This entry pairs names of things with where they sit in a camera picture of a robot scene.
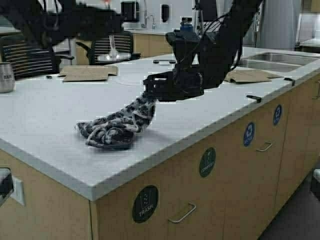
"circular label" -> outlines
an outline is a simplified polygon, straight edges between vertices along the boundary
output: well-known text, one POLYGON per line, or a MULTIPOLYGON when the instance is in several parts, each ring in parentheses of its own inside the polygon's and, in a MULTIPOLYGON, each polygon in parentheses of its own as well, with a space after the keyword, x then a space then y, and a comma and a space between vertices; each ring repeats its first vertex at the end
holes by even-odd
POLYGON ((133 220, 144 223, 154 214, 158 205, 159 192, 155 186, 145 187, 136 197, 132 209, 133 220))
POLYGON ((282 106, 278 105, 274 111, 274 115, 273 115, 273 125, 276 126, 281 119, 282 116, 282 106))
POLYGON ((255 137, 255 124, 251 122, 245 129, 244 136, 243 136, 243 145, 245 147, 249 147, 254 137, 255 137))
POLYGON ((199 166, 199 172, 201 177, 205 178, 207 177, 212 169, 214 169, 216 163, 216 150, 214 148, 209 148, 205 153, 203 154, 200 166, 199 166))

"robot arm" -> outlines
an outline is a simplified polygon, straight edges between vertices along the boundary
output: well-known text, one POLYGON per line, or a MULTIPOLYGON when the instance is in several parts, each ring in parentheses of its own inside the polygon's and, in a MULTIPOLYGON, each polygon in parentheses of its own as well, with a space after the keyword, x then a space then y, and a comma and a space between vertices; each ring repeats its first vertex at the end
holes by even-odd
POLYGON ((173 71, 150 75, 144 85, 150 97, 174 102, 198 97, 204 89, 217 88, 232 70, 237 52, 241 56, 242 39, 250 28, 262 0, 233 0, 217 33, 170 32, 177 64, 173 71), (198 65, 193 65, 195 55, 198 65))
POLYGON ((0 14, 20 30, 26 40, 42 48, 65 39, 93 40, 123 31, 123 18, 111 9, 77 4, 75 0, 55 0, 62 11, 43 9, 38 0, 1 0, 0 14))

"black chair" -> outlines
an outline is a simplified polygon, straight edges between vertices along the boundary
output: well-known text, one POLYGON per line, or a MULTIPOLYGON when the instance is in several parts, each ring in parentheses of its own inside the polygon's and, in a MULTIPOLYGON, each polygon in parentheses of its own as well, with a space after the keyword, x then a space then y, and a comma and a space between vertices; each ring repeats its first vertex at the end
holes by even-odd
MULTIPOLYGON (((119 53, 131 54, 131 58, 127 61, 140 59, 141 53, 134 52, 134 37, 131 32, 124 31, 122 33, 114 34, 114 42, 116 50, 119 53)), ((86 50, 86 57, 88 58, 90 65, 107 65, 118 63, 118 61, 108 63, 98 61, 98 56, 108 54, 110 52, 111 47, 109 37, 93 40, 91 42, 91 47, 88 47, 87 45, 78 41, 76 42, 76 44, 86 50)))
POLYGON ((31 46, 22 34, 1 37, 0 54, 3 62, 11 63, 16 80, 58 74, 61 59, 74 59, 73 56, 55 54, 52 47, 41 49, 31 46))

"cardboard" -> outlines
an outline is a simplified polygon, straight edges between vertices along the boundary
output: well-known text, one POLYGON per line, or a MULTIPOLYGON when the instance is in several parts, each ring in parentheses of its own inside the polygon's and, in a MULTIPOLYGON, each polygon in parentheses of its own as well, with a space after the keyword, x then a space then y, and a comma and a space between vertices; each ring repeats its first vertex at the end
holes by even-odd
POLYGON ((65 66, 59 77, 65 76, 63 82, 106 81, 108 76, 118 75, 117 66, 72 65, 65 66))
POLYGON ((249 84, 249 83, 262 83, 271 82, 272 79, 283 78, 276 74, 266 71, 253 69, 253 70, 233 70, 229 72, 225 81, 236 84, 249 84))

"sink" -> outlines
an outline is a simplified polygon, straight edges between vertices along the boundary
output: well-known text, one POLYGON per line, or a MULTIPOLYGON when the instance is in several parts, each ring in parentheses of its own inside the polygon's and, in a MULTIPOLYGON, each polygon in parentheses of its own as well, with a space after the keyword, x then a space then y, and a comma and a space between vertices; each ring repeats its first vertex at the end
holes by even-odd
POLYGON ((316 60, 319 60, 320 58, 301 56, 301 55, 290 55, 290 54, 279 54, 279 53, 266 52, 263 54, 259 54, 259 55, 255 55, 255 56, 251 56, 251 57, 246 57, 245 59, 305 66, 305 65, 310 64, 316 60))
POLYGON ((301 65, 244 58, 240 60, 238 67, 288 73, 300 68, 301 65))

